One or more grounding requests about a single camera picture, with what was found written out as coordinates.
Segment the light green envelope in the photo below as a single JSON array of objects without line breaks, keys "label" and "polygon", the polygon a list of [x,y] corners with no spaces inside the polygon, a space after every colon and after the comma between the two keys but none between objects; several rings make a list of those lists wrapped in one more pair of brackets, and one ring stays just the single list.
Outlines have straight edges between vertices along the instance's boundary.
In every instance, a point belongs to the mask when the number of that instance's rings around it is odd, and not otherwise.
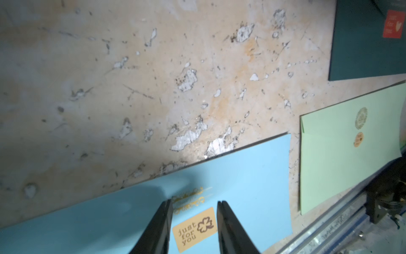
[{"label": "light green envelope", "polygon": [[401,156],[405,99],[400,83],[300,118],[302,214]]}]

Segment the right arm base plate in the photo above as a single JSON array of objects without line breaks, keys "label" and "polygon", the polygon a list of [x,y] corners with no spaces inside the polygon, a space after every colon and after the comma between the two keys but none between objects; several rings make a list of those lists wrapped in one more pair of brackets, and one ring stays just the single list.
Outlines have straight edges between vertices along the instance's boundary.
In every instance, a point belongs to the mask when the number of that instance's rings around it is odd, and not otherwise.
[{"label": "right arm base plate", "polygon": [[366,188],[366,214],[377,224],[389,216],[399,225],[398,216],[406,210],[406,157],[386,165]]}]

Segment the dark green envelope right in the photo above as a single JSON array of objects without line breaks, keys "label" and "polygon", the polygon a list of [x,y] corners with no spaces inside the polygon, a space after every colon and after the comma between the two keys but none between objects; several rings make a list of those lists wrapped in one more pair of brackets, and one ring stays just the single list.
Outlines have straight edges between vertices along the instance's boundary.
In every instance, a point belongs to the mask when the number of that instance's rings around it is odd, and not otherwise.
[{"label": "dark green envelope right", "polygon": [[337,1],[329,81],[406,72],[406,2]]}]

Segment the aluminium front rail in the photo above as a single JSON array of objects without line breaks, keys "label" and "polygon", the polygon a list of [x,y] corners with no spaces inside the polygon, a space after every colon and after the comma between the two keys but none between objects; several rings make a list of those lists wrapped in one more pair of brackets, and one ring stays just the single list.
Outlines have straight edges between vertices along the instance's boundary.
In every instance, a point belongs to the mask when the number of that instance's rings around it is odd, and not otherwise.
[{"label": "aluminium front rail", "polygon": [[387,215],[379,223],[366,214],[366,187],[355,187],[279,250],[281,254],[374,254],[386,247],[399,252],[406,211],[399,225]]}]

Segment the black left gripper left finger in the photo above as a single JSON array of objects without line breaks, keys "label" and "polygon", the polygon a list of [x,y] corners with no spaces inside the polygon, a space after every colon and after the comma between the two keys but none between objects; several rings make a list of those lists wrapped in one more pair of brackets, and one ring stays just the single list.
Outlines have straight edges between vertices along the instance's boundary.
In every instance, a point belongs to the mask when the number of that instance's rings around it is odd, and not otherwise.
[{"label": "black left gripper left finger", "polygon": [[167,254],[172,216],[172,199],[163,201],[129,254]]}]

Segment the light blue envelope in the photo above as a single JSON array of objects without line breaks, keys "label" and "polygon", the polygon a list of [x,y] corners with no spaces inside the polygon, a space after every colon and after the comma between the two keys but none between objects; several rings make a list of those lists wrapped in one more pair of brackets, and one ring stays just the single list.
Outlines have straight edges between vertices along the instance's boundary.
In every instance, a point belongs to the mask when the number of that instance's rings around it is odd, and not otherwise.
[{"label": "light blue envelope", "polygon": [[291,235],[286,134],[1,230],[3,254],[128,254],[163,201],[173,201],[169,253],[217,254],[226,201],[261,252]]}]

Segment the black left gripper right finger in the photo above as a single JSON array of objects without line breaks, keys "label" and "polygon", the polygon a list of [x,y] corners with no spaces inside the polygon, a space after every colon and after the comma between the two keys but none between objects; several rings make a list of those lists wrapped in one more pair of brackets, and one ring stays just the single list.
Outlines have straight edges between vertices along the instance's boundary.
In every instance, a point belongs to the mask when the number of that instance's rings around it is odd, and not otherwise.
[{"label": "black left gripper right finger", "polygon": [[226,201],[217,203],[217,228],[221,254],[260,254]]}]

